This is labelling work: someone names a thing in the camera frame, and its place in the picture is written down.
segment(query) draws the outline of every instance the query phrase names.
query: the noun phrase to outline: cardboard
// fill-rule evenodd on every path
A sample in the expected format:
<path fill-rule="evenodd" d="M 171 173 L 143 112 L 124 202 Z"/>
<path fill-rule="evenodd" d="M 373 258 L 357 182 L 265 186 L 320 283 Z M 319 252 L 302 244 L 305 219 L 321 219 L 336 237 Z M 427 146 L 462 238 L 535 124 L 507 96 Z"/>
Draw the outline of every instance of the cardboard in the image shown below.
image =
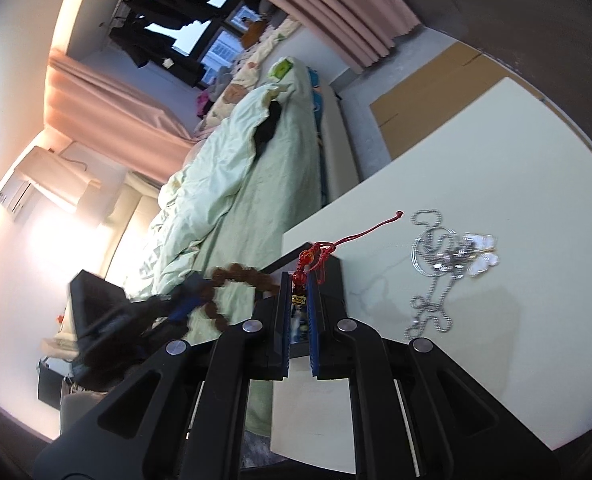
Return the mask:
<path fill-rule="evenodd" d="M 425 139 L 505 77 L 543 99 L 524 80 L 476 49 L 453 44 L 371 104 L 391 157 Z"/>

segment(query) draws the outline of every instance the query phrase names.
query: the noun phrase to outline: white table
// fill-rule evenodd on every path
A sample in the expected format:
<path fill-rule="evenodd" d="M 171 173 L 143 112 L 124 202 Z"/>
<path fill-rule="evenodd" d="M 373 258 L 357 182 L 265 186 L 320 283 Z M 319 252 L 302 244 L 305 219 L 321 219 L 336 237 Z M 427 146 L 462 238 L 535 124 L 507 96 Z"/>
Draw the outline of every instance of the white table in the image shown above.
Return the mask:
<path fill-rule="evenodd" d="M 457 232 L 494 234 L 500 264 L 450 292 L 448 333 L 425 336 L 552 449 L 592 428 L 592 153 L 544 104 L 504 79 L 360 186 L 284 235 L 337 240 L 405 218 L 338 247 L 347 310 L 404 341 L 410 298 L 429 278 L 413 270 L 422 228 L 439 209 Z M 272 449 L 353 471 L 345 381 L 307 379 L 306 364 L 275 383 Z"/>

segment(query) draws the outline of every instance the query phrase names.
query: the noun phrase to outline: silver screw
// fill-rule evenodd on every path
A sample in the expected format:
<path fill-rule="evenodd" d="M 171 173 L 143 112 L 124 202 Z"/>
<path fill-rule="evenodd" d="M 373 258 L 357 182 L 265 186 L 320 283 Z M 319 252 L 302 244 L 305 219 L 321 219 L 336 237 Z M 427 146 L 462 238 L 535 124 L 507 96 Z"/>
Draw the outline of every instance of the silver screw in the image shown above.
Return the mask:
<path fill-rule="evenodd" d="M 433 349 L 433 343 L 424 337 L 414 339 L 412 345 L 414 350 L 423 354 L 431 352 L 431 349 Z"/>
<path fill-rule="evenodd" d="M 257 319 L 248 319 L 243 323 L 243 330 L 245 332 L 254 333 L 260 332 L 263 329 L 263 324 Z"/>
<path fill-rule="evenodd" d="M 167 348 L 165 348 L 165 350 L 167 350 L 167 353 L 169 355 L 179 355 L 181 353 L 183 353 L 185 350 L 187 349 L 187 344 L 185 343 L 185 341 L 171 341 L 170 343 L 167 343 Z"/>
<path fill-rule="evenodd" d="M 338 322 L 338 330 L 341 332 L 353 332 L 358 328 L 358 324 L 353 319 L 341 319 Z"/>

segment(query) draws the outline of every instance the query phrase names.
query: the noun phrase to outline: silver chain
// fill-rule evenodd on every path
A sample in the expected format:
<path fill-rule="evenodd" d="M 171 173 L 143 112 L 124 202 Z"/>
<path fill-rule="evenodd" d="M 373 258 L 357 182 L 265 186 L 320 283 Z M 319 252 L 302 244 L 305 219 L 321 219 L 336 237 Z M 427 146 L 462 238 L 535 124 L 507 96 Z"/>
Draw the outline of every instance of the silver chain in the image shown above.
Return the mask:
<path fill-rule="evenodd" d="M 422 221 L 419 216 L 434 215 L 434 222 Z M 425 231 L 413 242 L 411 251 L 412 265 L 415 270 L 420 272 L 423 276 L 431 278 L 431 285 L 427 293 L 414 296 L 410 301 L 410 306 L 415 310 L 415 315 L 412 318 L 412 324 L 405 330 L 405 338 L 413 339 L 419 337 L 425 331 L 426 325 L 429 321 L 433 321 L 433 325 L 438 332 L 448 332 L 454 320 L 445 312 L 444 303 L 447 295 L 452 290 L 452 287 L 457 280 L 460 280 L 468 271 L 471 262 L 475 260 L 484 251 L 492 251 L 493 246 L 481 249 L 476 245 L 476 241 L 483 239 L 493 240 L 493 237 L 481 237 L 481 235 L 458 235 L 455 231 L 441 226 L 442 214 L 436 209 L 422 209 L 414 213 L 411 221 L 415 225 L 424 226 Z M 494 262 L 489 265 L 498 263 L 498 258 L 495 255 Z M 431 268 L 430 272 L 423 269 L 421 262 L 424 262 Z M 447 287 L 442 291 L 438 302 L 432 301 L 433 295 L 436 292 L 438 281 L 441 276 L 450 275 Z"/>

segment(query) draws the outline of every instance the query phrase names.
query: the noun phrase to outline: silver necklace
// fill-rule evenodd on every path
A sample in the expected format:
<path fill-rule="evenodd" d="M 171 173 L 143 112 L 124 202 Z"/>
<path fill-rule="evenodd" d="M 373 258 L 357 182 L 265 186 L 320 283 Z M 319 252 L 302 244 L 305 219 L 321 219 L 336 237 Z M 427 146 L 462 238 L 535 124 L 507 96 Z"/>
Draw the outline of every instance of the silver necklace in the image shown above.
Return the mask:
<path fill-rule="evenodd" d="M 424 215 L 433 215 L 433 222 L 420 220 L 419 216 Z M 433 321 L 438 332 L 449 332 L 454 320 L 445 312 L 444 303 L 456 281 L 464 276 L 479 276 L 499 262 L 494 253 L 496 238 L 492 235 L 458 235 L 441 226 L 442 214 L 436 209 L 416 211 L 411 220 L 413 224 L 425 227 L 425 231 L 413 242 L 412 265 L 423 276 L 431 278 L 431 285 L 424 296 L 414 296 L 410 301 L 415 316 L 405 330 L 407 339 L 422 335 L 429 321 Z M 438 302 L 432 301 L 438 281 L 445 275 L 449 276 L 447 287 Z"/>

